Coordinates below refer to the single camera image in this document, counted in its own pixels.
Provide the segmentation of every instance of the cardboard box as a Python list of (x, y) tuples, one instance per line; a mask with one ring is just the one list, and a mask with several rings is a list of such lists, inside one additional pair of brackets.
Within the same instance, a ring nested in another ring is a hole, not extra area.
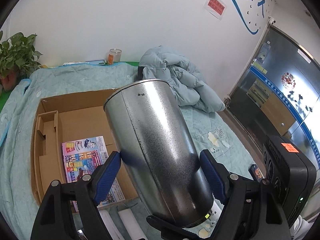
[[(42, 98), (39, 102), (31, 140), (31, 188), (38, 204), (50, 183), (66, 183), (62, 142), (103, 136), (108, 154), (116, 144), (103, 110), (105, 100), (116, 89), (88, 91)], [(137, 192), (124, 167), (117, 175), (125, 201), (137, 198)]]

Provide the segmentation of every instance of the blue sign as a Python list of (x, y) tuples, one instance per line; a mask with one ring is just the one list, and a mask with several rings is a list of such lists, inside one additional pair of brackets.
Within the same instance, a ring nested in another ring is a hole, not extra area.
[(299, 113), (297, 112), (295, 107), (288, 101), (286, 96), (268, 78), (266, 78), (265, 75), (263, 75), (253, 65), (251, 65), (250, 71), (253, 74), (255, 74), (261, 81), (263, 81), (278, 96), (278, 98), (282, 101), (282, 103), (284, 103), (284, 105), (289, 109), (291, 114), (297, 120), (297, 122), (301, 126), (304, 134), (308, 138), (308, 141), (309, 141), (310, 146), (313, 150), (313, 153), (316, 156), (316, 160), (317, 160), (318, 166), (320, 168), (320, 155), (319, 155), (318, 147), (317, 147), (315, 140), (313, 139), (308, 127), (306, 126), (305, 122), (302, 120), (301, 116), (299, 115)]

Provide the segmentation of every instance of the security camera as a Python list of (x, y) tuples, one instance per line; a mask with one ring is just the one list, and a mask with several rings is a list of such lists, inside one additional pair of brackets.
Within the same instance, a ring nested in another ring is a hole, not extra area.
[(273, 17), (271, 17), (271, 16), (268, 16), (268, 17), (269, 17), (269, 24), (270, 25), (273, 25), (273, 24), (276, 23), (276, 21), (275, 21), (275, 19)]

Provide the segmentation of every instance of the robotic arm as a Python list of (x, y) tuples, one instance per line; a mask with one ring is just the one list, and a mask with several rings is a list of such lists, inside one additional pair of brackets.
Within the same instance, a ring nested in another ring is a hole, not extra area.
[[(201, 168), (215, 198), (225, 206), (208, 240), (290, 239), (289, 226), (281, 205), (273, 196), (269, 180), (260, 183), (230, 174), (208, 150), (200, 154)], [(112, 240), (97, 205), (110, 190), (120, 169), (120, 153), (112, 152), (92, 175), (80, 181), (49, 186), (34, 222), (31, 240), (75, 240), (77, 233), (70, 200), (76, 200), (88, 240)], [(150, 215), (147, 222), (166, 240), (200, 240), (199, 236)]]

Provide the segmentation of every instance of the pink flower pot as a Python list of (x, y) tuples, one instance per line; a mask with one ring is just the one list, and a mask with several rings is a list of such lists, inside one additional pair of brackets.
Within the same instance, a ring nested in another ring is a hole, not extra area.
[(7, 76), (0, 76), (0, 81), (4, 88), (4, 91), (9, 92), (15, 88), (18, 81), (18, 75), (18, 71), (11, 69)]

